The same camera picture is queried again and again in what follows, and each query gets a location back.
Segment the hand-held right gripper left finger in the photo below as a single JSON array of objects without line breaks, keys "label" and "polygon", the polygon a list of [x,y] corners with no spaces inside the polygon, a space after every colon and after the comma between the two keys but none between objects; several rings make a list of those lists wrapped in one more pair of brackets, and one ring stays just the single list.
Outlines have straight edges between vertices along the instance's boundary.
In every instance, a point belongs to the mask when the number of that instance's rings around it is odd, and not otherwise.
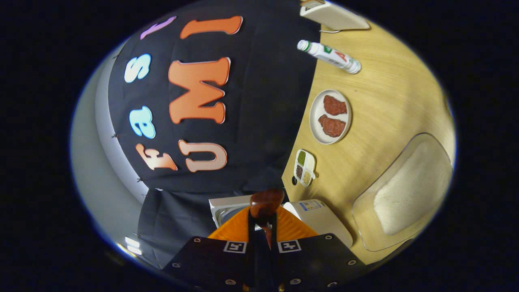
[{"label": "hand-held right gripper left finger", "polygon": [[162,272],[197,292],[256,287],[254,223],[245,207],[208,237],[191,237]]}]

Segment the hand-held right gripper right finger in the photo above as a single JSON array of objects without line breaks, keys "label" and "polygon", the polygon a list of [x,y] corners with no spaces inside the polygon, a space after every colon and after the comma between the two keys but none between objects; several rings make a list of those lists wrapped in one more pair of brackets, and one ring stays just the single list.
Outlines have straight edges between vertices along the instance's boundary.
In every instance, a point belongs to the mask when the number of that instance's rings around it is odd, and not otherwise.
[{"label": "hand-held right gripper right finger", "polygon": [[273,292],[333,292],[367,271],[336,234],[319,235],[278,207],[271,231]]}]

